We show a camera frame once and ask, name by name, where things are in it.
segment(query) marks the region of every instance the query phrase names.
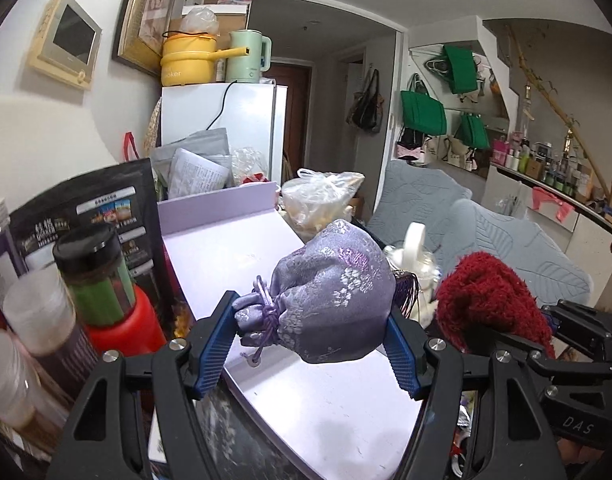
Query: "red fluffy towel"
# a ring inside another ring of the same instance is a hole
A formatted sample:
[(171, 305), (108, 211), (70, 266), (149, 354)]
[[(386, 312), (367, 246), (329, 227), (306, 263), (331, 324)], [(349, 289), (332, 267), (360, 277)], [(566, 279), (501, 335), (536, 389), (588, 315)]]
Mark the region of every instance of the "red fluffy towel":
[(544, 346), (550, 357), (552, 332), (528, 287), (513, 269), (488, 253), (462, 258), (437, 291), (437, 322), (448, 340), (467, 349), (463, 330), (482, 324)]

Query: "gold picture frame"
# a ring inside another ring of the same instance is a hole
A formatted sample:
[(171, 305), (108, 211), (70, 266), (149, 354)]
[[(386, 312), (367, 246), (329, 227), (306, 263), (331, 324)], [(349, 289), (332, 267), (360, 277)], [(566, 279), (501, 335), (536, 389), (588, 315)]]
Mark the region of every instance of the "gold picture frame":
[(175, 0), (123, 0), (113, 59), (142, 72), (161, 73), (161, 36), (168, 29)]

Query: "white refrigerator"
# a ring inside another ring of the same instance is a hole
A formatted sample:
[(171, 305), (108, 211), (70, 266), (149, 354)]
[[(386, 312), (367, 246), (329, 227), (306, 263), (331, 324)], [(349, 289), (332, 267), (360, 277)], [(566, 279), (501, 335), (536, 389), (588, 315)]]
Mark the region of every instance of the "white refrigerator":
[[(183, 139), (209, 125), (226, 128), (231, 151), (255, 148), (266, 157), (269, 179), (281, 182), (286, 91), (285, 86), (251, 83), (234, 83), (230, 88), (227, 83), (165, 87), (161, 143)], [(224, 111), (212, 123), (222, 106)]]

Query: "metal screw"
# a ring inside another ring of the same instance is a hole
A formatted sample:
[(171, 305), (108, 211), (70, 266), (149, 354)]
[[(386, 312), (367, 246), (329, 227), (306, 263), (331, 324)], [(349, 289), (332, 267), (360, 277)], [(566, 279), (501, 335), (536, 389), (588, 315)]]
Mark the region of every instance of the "metal screw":
[(173, 339), (170, 343), (168, 343), (168, 348), (171, 350), (183, 350), (186, 348), (186, 340), (183, 337), (178, 337), (177, 339)]
[(497, 350), (497, 352), (495, 352), (495, 359), (500, 363), (509, 363), (511, 355), (506, 350)]
[(102, 359), (107, 363), (117, 361), (119, 359), (119, 352), (117, 350), (106, 350), (104, 355), (102, 355)]
[(436, 337), (435, 339), (431, 339), (428, 342), (428, 346), (430, 346), (430, 348), (432, 348), (436, 352), (439, 352), (439, 351), (443, 350), (444, 348), (446, 348), (446, 341)]

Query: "open box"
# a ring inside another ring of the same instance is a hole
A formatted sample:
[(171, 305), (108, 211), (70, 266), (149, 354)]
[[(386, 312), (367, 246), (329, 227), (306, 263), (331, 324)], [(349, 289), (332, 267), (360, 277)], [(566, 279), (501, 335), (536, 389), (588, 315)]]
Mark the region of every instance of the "open box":
[[(240, 295), (260, 274), (302, 246), (275, 211), (276, 185), (251, 184), (159, 204), (164, 244), (197, 319), (210, 316), (226, 290)], [(239, 337), (223, 377), (266, 436), (308, 478), (388, 479), (412, 434), (420, 402), (398, 387), (377, 351), (338, 364), (311, 365), (286, 348), (266, 348), (259, 367)], [(157, 451), (151, 429), (148, 455)]]

